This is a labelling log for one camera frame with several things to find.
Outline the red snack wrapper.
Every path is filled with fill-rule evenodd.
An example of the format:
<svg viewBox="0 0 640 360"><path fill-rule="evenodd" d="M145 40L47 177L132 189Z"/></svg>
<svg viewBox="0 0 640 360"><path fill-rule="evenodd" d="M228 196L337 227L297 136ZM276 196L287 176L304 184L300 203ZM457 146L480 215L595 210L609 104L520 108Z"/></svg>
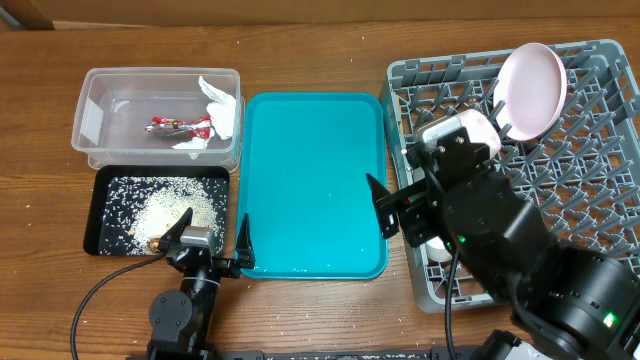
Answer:
<svg viewBox="0 0 640 360"><path fill-rule="evenodd" d="M144 130L158 136L169 137L188 134L191 137L209 139L215 134L209 115L185 121L166 117L153 117Z"/></svg>

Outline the pink small bowl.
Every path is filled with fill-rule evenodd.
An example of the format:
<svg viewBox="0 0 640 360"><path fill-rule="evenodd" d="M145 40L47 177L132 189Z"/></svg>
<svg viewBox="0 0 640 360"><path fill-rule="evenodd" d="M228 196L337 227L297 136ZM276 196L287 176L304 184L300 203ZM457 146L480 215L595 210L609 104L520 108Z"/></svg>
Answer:
<svg viewBox="0 0 640 360"><path fill-rule="evenodd" d="M501 150L501 140L487 117L474 109L465 110L456 115L461 125L467 130L472 143L485 144L489 147L489 158L494 158Z"/></svg>

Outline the pink plate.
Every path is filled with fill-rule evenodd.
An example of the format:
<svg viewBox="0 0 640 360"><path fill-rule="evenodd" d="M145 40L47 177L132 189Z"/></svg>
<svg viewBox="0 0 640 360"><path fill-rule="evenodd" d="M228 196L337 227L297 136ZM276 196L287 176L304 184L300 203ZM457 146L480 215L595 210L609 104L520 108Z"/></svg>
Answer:
<svg viewBox="0 0 640 360"><path fill-rule="evenodd" d="M541 43L515 49L496 78L493 102L503 103L496 115L506 135L527 141L545 133L559 118L567 94L567 75L558 55Z"/></svg>

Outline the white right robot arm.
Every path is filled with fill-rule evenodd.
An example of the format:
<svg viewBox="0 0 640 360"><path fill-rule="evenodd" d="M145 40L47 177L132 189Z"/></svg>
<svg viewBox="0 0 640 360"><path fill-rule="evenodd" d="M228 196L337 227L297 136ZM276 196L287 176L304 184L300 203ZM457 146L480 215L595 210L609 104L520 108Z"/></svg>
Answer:
<svg viewBox="0 0 640 360"><path fill-rule="evenodd" d="M381 234L413 247L439 238L512 321L556 359L636 359L639 278L618 259L559 240L540 210L460 128L408 150L423 179L390 193L366 177Z"/></svg>

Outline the white napkin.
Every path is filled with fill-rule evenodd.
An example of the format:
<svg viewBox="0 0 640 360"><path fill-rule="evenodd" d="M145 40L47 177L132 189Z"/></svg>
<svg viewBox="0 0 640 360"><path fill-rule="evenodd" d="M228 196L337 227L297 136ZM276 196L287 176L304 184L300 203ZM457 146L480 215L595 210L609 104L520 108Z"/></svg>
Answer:
<svg viewBox="0 0 640 360"><path fill-rule="evenodd" d="M202 76L198 78L198 85L202 93L210 100L206 106L206 115L198 120L187 122L185 133L190 140L179 142L172 146L177 150L202 150L215 136L221 140L228 140L234 134L236 99L209 84Z"/></svg>

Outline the white paper cup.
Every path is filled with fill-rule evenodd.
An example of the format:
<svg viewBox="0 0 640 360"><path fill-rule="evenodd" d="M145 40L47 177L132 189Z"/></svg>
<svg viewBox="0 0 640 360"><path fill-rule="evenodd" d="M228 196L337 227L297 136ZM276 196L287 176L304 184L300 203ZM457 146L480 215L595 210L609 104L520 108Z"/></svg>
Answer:
<svg viewBox="0 0 640 360"><path fill-rule="evenodd" d="M448 262L452 255L439 237L433 237L425 243L427 258L434 262Z"/></svg>

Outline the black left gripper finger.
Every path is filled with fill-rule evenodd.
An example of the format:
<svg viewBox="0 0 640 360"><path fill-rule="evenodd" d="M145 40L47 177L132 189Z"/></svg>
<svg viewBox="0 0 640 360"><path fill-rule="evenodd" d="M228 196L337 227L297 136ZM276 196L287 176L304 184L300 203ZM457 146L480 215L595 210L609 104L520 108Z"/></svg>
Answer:
<svg viewBox="0 0 640 360"><path fill-rule="evenodd" d="M166 252L173 243L180 240L185 228L191 225L192 217L193 209L189 207L179 220L159 238L157 248L160 252Z"/></svg>
<svg viewBox="0 0 640 360"><path fill-rule="evenodd" d="M249 215L245 213L236 238L236 260L242 269L255 267L255 254L250 235Z"/></svg>

